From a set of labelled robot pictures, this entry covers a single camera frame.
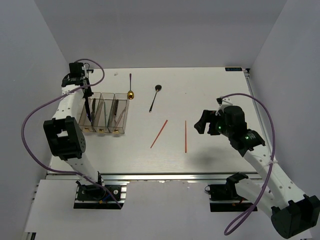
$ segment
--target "gray wall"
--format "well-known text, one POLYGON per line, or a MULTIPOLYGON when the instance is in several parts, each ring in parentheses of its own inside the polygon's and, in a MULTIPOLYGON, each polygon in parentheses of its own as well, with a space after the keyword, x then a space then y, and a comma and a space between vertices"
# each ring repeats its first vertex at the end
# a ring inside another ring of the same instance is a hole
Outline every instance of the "gray wall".
MULTIPOLYGON (((33 0, 4 0, 0 7, 1 239, 19 240, 43 171, 25 151, 20 128, 35 107, 61 94, 68 65, 33 0)), ((43 121, 55 106, 35 115, 26 137, 36 156, 49 162, 43 121)))
MULTIPOLYGON (((308 195, 320 198, 318 0, 287 1, 252 66, 251 79, 254 94, 273 117, 279 164, 308 195)), ((311 233, 320 239, 320 223, 311 233)))
POLYGON ((65 59, 251 67, 286 0, 35 0, 65 59))

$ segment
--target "black label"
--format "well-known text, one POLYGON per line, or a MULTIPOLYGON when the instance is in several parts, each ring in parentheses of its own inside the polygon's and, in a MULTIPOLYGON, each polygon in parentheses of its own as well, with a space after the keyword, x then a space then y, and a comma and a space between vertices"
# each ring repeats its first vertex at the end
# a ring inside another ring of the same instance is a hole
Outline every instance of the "black label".
POLYGON ((241 67, 225 67, 226 72, 242 72, 241 67))

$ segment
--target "black spoon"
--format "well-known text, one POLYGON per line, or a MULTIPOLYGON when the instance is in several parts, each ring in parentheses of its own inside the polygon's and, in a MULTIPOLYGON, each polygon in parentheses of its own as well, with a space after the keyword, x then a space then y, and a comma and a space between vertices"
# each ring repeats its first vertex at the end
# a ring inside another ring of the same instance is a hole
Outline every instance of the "black spoon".
POLYGON ((152 104, 151 104, 151 107, 149 109, 149 113, 151 113, 152 111, 152 107, 154 106, 154 102, 155 102, 155 99, 156 99, 156 96, 157 96, 157 93, 162 89, 162 86, 161 85, 157 85, 155 86, 155 95, 154 95, 154 98, 153 98, 153 101, 152 101, 152 104))

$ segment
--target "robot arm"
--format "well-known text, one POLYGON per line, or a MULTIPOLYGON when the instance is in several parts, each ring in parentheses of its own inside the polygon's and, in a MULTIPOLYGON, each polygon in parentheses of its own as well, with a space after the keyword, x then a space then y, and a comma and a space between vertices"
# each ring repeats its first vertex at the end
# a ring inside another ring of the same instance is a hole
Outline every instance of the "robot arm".
MULTIPOLYGON (((277 161, 270 161, 271 154, 265 141, 256 131, 247 129, 245 114, 239 106, 234 106, 228 97, 218 98, 217 101, 219 109, 204 110, 194 128, 199 134, 203 134, 206 123, 210 123, 208 134, 228 137, 231 146, 264 180, 269 165, 273 164, 267 184, 271 193, 265 192, 257 207, 271 218, 274 228, 282 237, 288 239, 314 227, 320 212, 319 199, 315 195, 308 197, 286 175, 277 161)), ((260 186, 243 173, 229 177, 226 190, 232 196, 242 196, 252 203, 261 192, 260 186)))
MULTIPOLYGON (((70 63, 69 68, 70 74, 62 80, 62 94, 78 86, 89 84, 87 70, 83 63, 70 63)), ((99 185, 104 185, 100 173, 93 168, 87 158, 86 140, 75 118, 79 103, 82 98, 85 98, 87 116, 91 120, 90 109, 87 108, 89 107, 88 97, 92 94, 89 87, 68 94, 60 101, 52 119, 44 122, 43 128, 54 156, 65 161, 74 171, 84 174, 99 185)), ((103 189, 92 185, 83 177, 80 177, 77 183, 81 190, 94 198, 99 198, 105 193, 103 189)))

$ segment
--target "red stick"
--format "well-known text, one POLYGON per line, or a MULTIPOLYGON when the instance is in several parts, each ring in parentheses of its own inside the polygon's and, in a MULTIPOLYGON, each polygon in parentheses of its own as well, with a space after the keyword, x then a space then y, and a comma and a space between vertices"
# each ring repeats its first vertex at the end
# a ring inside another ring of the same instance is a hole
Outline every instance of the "red stick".
POLYGON ((187 121, 184 121, 184 152, 187 153, 187 121))
POLYGON ((165 128, 165 125, 167 124, 167 122, 168 122, 168 120, 165 120, 165 122, 164 122, 164 124, 163 124, 163 126, 162 126, 162 128, 161 128, 161 130, 160 130, 160 132, 158 133, 158 135, 156 136, 155 140, 153 141, 153 143, 152 143, 152 145, 151 145, 151 147, 150 147, 151 149, 152 149, 152 147, 154 146, 155 142, 157 141, 160 133, 161 133, 162 130, 165 128))

